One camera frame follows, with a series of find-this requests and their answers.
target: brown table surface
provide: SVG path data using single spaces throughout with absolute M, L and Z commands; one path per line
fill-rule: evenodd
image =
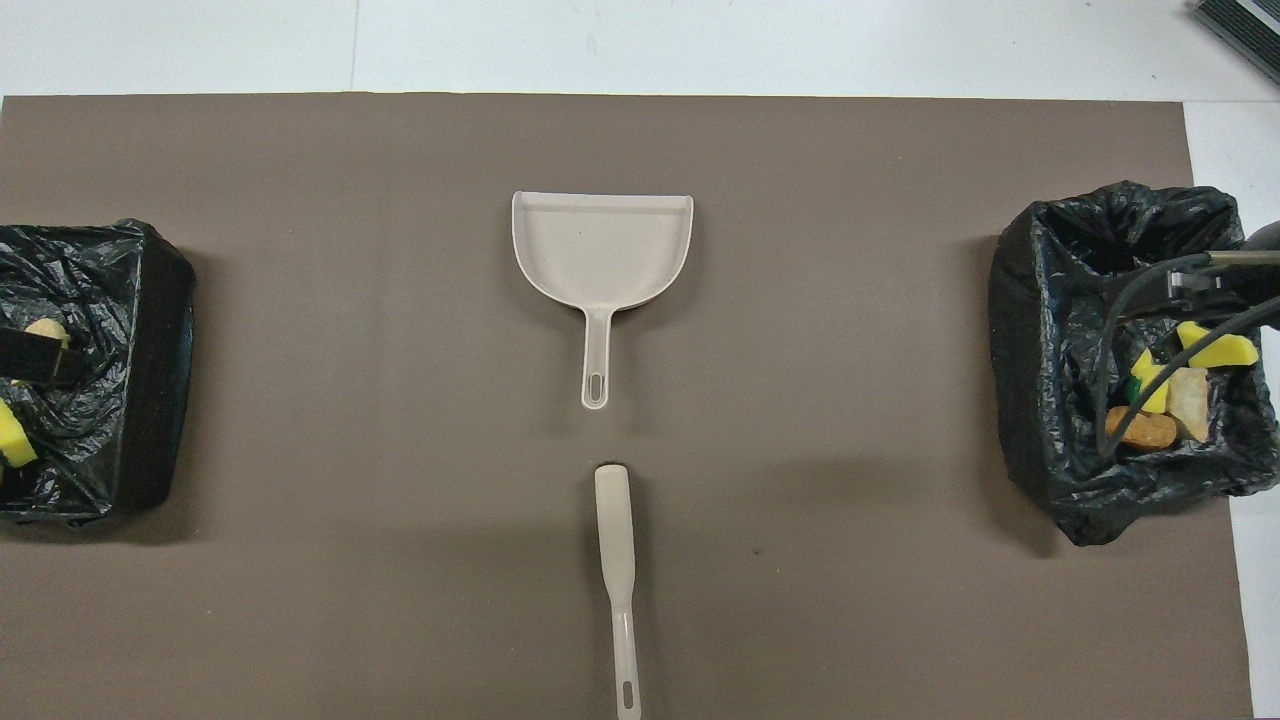
M 1075 548 L 995 438 L 993 236 L 1189 184 L 1179 105 L 9 97 L 0 178 L 200 275 L 170 501 L 0 534 L 3 716 L 609 717 L 609 460 L 646 717 L 1249 714 L 1226 502 Z M 604 411 L 516 190 L 695 199 Z

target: white floor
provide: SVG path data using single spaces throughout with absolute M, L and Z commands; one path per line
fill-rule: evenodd
M 0 96 L 344 90 L 1175 100 L 1197 182 L 1280 219 L 1280 87 L 1181 0 L 0 0 Z M 1280 491 L 1231 518 L 1280 716 Z

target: black garbage bag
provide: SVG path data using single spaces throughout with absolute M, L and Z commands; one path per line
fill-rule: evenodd
M 1262 364 L 1210 373 L 1210 439 L 1103 459 L 1091 378 L 1106 313 L 1103 283 L 1153 263 L 1244 242 L 1235 200 L 1208 187 L 1121 182 L 1033 202 L 1000 237 L 988 313 L 1000 445 L 1009 477 L 1075 544 L 1102 544 L 1143 515 L 1210 496 L 1242 496 L 1280 479 L 1280 443 Z M 1097 368 L 1117 388 L 1151 347 L 1181 346 L 1176 322 L 1123 324 Z M 1252 340 L 1258 342 L 1257 331 Z M 1124 404 L 1119 395 L 1111 405 Z
M 0 379 L 0 397 L 37 455 L 4 469 L 0 519 L 78 524 L 168 497 L 187 406 L 193 288 L 191 264 L 138 220 L 0 227 L 0 327 L 51 318 L 83 359 L 64 386 Z

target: dustpan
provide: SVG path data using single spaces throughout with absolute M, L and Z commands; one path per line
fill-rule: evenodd
M 689 254 L 687 195 L 516 192 L 511 236 L 520 269 L 543 295 L 586 318 L 582 405 L 609 402 L 613 314 L 667 290 Z

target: black cable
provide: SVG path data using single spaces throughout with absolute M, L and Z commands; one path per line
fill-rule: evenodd
M 1098 445 L 1098 455 L 1102 456 L 1102 460 L 1103 461 L 1110 460 L 1111 456 L 1115 455 L 1116 447 L 1119 447 L 1120 439 L 1124 437 L 1124 432 L 1129 428 L 1129 424 L 1133 423 L 1133 419 L 1138 416 L 1138 413 L 1140 411 L 1142 406 L 1146 405 L 1148 400 L 1151 400 L 1151 396 L 1156 393 L 1156 389 L 1158 389 L 1160 386 L 1165 384 L 1165 382 L 1169 380 L 1169 378 L 1174 377 L 1174 373 L 1176 370 L 1187 365 L 1187 363 L 1189 363 L 1192 357 L 1194 357 L 1202 350 L 1212 345 L 1213 341 L 1216 341 L 1217 338 L 1248 328 L 1249 325 L 1257 324 L 1263 319 L 1266 319 L 1272 313 L 1280 313 L 1280 297 L 1272 297 L 1266 302 L 1260 302 L 1258 305 L 1254 305 L 1253 307 L 1249 307 L 1243 313 L 1233 315 L 1231 319 L 1208 331 L 1208 333 L 1204 334 L 1204 337 L 1192 343 L 1190 347 L 1183 350 L 1178 355 L 1174 355 L 1174 357 L 1169 361 L 1169 364 L 1165 365 L 1165 368 L 1160 370 L 1158 374 L 1156 374 L 1156 377 L 1147 384 L 1147 387 L 1142 389 L 1142 392 L 1138 393 L 1138 397 L 1129 405 L 1129 410 L 1125 411 L 1124 418 L 1116 427 L 1116 432 L 1112 433 L 1110 438 L 1107 438 L 1107 430 L 1105 424 L 1106 418 L 1103 414 L 1103 418 L 1102 420 L 1100 420 L 1098 424 L 1098 428 L 1101 428 L 1100 436 L 1102 438 L 1106 438 L 1105 443 Z

